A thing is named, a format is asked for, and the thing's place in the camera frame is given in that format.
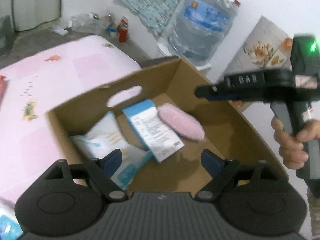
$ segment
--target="brown cardboard box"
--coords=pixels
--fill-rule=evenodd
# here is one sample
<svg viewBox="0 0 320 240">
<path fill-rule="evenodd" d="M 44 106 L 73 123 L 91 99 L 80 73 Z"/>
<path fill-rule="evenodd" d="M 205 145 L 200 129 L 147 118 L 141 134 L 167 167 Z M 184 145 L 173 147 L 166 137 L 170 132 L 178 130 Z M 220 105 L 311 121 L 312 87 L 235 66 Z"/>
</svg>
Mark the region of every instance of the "brown cardboard box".
<svg viewBox="0 0 320 240">
<path fill-rule="evenodd" d="M 69 164 L 80 163 L 83 156 L 72 145 L 69 136 L 85 134 L 107 111 L 117 117 L 129 143 L 141 147 L 122 109 L 145 99 L 157 106 L 169 102 L 198 119 L 206 140 L 184 140 L 185 147 L 162 163 L 150 160 L 135 176 L 130 191 L 178 191 L 195 194 L 211 177 L 200 163 L 205 148 L 222 158 L 237 159 L 255 165 L 267 160 L 283 176 L 282 165 L 249 122 L 227 101 L 208 102 L 194 96 L 195 87 L 209 81 L 192 65 L 180 59 L 170 60 L 135 72 L 116 82 L 90 90 L 47 113 L 52 129 Z M 133 86 L 141 86 L 140 95 L 115 107 L 107 107 L 108 99 Z"/>
</svg>

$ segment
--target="orange leaf print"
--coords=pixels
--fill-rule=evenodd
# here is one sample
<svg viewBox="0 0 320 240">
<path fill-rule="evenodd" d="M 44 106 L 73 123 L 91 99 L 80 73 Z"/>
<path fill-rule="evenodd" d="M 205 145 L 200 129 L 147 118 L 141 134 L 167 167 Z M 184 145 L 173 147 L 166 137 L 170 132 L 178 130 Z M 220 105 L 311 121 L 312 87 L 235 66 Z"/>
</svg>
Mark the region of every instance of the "orange leaf print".
<svg viewBox="0 0 320 240">
<path fill-rule="evenodd" d="M 60 56 L 54 55 L 54 56 L 49 57 L 49 58 L 46 59 L 45 61 L 58 61 L 58 60 L 60 60 L 60 59 L 61 59 Z"/>
</svg>

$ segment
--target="white and teal package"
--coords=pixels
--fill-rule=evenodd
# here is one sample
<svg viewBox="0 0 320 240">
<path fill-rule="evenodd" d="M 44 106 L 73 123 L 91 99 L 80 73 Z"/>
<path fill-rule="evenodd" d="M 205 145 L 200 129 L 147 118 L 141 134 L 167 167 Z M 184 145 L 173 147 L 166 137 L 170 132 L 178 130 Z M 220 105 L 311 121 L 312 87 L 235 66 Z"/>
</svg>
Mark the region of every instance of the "white and teal package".
<svg viewBox="0 0 320 240">
<path fill-rule="evenodd" d="M 107 112 L 85 135 L 71 138 L 88 158 L 102 159 L 115 149 L 121 150 L 121 165 L 111 179 L 122 190 L 128 187 L 135 174 L 152 158 L 150 151 L 146 152 L 127 142 L 113 112 Z"/>
<path fill-rule="evenodd" d="M 122 110 L 140 141 L 152 151 L 158 162 L 180 150 L 184 143 L 158 116 L 150 99 Z"/>
</svg>

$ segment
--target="box handle hole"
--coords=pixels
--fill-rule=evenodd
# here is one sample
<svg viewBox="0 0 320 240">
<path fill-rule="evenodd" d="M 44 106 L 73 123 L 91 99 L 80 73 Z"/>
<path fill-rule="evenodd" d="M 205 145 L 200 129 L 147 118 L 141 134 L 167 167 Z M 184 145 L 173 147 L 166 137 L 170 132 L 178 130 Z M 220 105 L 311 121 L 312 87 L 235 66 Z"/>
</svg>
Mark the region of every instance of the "box handle hole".
<svg viewBox="0 0 320 240">
<path fill-rule="evenodd" d="M 140 95 L 141 92 L 142 92 L 141 86 L 134 86 L 127 90 L 122 90 L 109 98 L 109 100 L 107 101 L 107 107 L 117 106 L 123 103 L 124 101 L 127 101 L 131 98 L 134 98 Z"/>
</svg>

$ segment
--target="pink tablecloth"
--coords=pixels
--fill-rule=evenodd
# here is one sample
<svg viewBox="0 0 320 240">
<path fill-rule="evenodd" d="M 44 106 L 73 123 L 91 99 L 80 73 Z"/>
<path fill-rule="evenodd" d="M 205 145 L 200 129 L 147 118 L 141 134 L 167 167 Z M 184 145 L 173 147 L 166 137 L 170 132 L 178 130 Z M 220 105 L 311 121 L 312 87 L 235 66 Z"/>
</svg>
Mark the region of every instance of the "pink tablecloth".
<svg viewBox="0 0 320 240">
<path fill-rule="evenodd" d="M 140 69 L 108 44 L 100 36 L 89 36 L 0 70 L 9 80 L 0 108 L 0 197 L 16 202 L 42 172 L 62 158 L 44 117 L 46 111 Z"/>
</svg>

